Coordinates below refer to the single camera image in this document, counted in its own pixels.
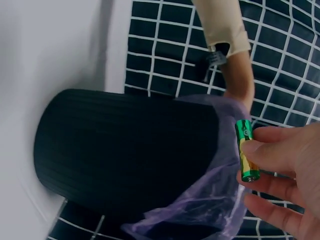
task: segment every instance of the tile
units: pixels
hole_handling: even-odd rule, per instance
[[[155,59],[153,71],[157,74],[179,77],[181,71],[181,64],[172,61]]]
[[[206,94],[207,91],[208,91],[208,87],[195,85],[188,82],[182,82],[180,92],[179,92],[179,97],[192,95],[192,94]]]
[[[185,62],[190,64],[196,64],[199,62],[201,58],[203,58],[206,55],[208,55],[208,51],[188,48]]]
[[[84,231],[64,221],[58,220],[49,236],[57,240],[89,240],[92,235],[93,233],[91,232]]]
[[[255,4],[251,4],[248,2],[240,1],[240,8],[241,8],[241,13],[244,18],[252,19],[259,21],[262,8],[260,6],[257,6]]]
[[[311,14],[311,8],[312,8],[311,2],[301,1],[301,0],[292,0],[292,4],[304,10],[305,12]]]
[[[126,67],[128,69],[143,70],[149,72],[151,70],[151,57],[128,54],[126,58]]]
[[[282,50],[285,47],[286,39],[287,36],[283,33],[263,26],[258,41]]]
[[[313,66],[309,66],[306,79],[316,84],[320,84],[320,69],[317,69]]]
[[[284,236],[284,231],[272,226],[271,224],[261,221],[259,231],[262,236]]]
[[[141,39],[137,37],[128,38],[128,51],[138,54],[152,55],[154,41]]]
[[[154,54],[158,57],[182,61],[185,47],[165,42],[157,42]]]
[[[128,87],[128,86],[124,87],[124,93],[128,94],[128,95],[148,97],[147,90],[136,89],[136,88]]]
[[[304,14],[302,11],[296,9],[296,8],[292,8],[292,16],[295,20],[300,21],[301,23],[309,26],[310,28],[312,28],[312,19],[311,17],[307,16],[306,14]]]
[[[115,223],[111,219],[105,219],[102,222],[99,234],[122,239],[122,240],[134,240],[132,236],[130,236],[129,234],[121,230],[121,224]]]
[[[166,23],[159,24],[158,38],[173,42],[185,43],[187,40],[188,28]]]
[[[251,108],[251,115],[255,117],[260,117],[264,104],[261,102],[254,101]]]
[[[289,4],[283,1],[265,1],[265,5],[275,11],[283,13],[285,15],[290,15]]]
[[[252,70],[254,79],[271,84],[275,79],[277,72],[265,68],[263,66],[258,66],[256,64],[252,64]]]
[[[154,38],[156,23],[151,21],[131,20],[129,34]]]
[[[151,90],[175,96],[178,81],[160,76],[153,76],[151,82]]]
[[[190,36],[190,45],[198,46],[201,48],[207,48],[204,32],[198,29],[192,29]]]
[[[101,216],[101,214],[80,206],[72,201],[67,202],[60,214],[60,218],[91,231],[96,230]]]
[[[265,11],[263,23],[267,25],[287,32],[289,30],[290,22],[289,18],[283,17],[270,10]]]
[[[303,40],[306,40],[309,43],[312,43],[314,40],[315,34],[307,29],[306,27],[302,26],[301,24],[294,22],[293,23],[293,28],[291,33]]]
[[[310,114],[312,111],[312,108],[314,107],[314,104],[315,103],[313,101],[309,101],[307,99],[297,97],[293,109],[299,112]]]
[[[190,7],[163,4],[160,19],[174,23],[190,24],[191,12],[192,8]]]
[[[263,46],[256,46],[253,60],[274,68],[278,68],[282,54]]]
[[[275,82],[275,85],[295,92],[298,89],[300,83],[301,81],[299,79],[280,73],[278,79]]]
[[[149,74],[126,71],[125,83],[146,89],[148,87]]]
[[[226,89],[226,81],[222,73],[220,72],[215,73],[212,85],[222,89]]]
[[[258,25],[253,22],[249,22],[245,20],[243,21],[243,23],[244,23],[245,30],[248,34],[248,38],[251,40],[255,40],[257,30],[258,30]]]
[[[282,70],[303,77],[307,64],[290,56],[285,56]]]
[[[270,103],[290,108],[295,96],[277,89],[273,89]]]
[[[310,51],[311,46],[304,44],[303,42],[295,38],[290,38],[289,45],[287,48],[288,53],[294,54],[300,58],[308,60]]]
[[[237,235],[238,236],[256,236],[257,235],[256,226],[257,226],[256,220],[245,219]]]
[[[263,118],[272,120],[277,123],[283,123],[286,119],[287,111],[273,107],[267,106],[264,112]]]
[[[139,2],[132,4],[132,16],[146,19],[157,19],[159,4],[157,2]]]
[[[259,83],[255,83],[254,85],[255,85],[254,97],[256,99],[266,101],[270,91],[270,87],[259,84]]]
[[[320,65],[320,51],[317,49],[313,50],[311,62],[317,65]]]
[[[299,114],[291,113],[287,124],[293,127],[303,127],[306,125],[308,118]]]

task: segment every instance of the white surface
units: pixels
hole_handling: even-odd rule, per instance
[[[111,0],[104,1],[109,8]],[[131,5],[116,2],[118,10],[119,3],[126,3],[124,9]],[[108,18],[99,17],[102,5],[100,0],[0,0],[0,239],[45,239],[63,202],[36,177],[34,136],[55,94],[73,87],[103,90],[101,30],[108,24],[101,21]],[[128,26],[117,27],[122,37]],[[113,68],[118,65],[111,76],[123,81],[126,59],[120,46],[125,42],[126,50],[126,41],[109,44],[117,55]]]

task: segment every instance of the green battery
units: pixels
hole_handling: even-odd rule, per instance
[[[254,182],[260,178],[259,167],[250,162],[240,150],[241,144],[254,138],[251,122],[249,120],[239,120],[235,123],[235,131],[238,141],[241,179],[243,182]]]

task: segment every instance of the hand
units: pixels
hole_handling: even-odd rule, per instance
[[[261,173],[255,182],[240,184],[304,208],[304,214],[248,194],[244,204],[262,220],[298,240],[320,240],[320,123],[304,127],[260,127],[254,139],[244,143],[244,155],[261,169],[290,178]]]

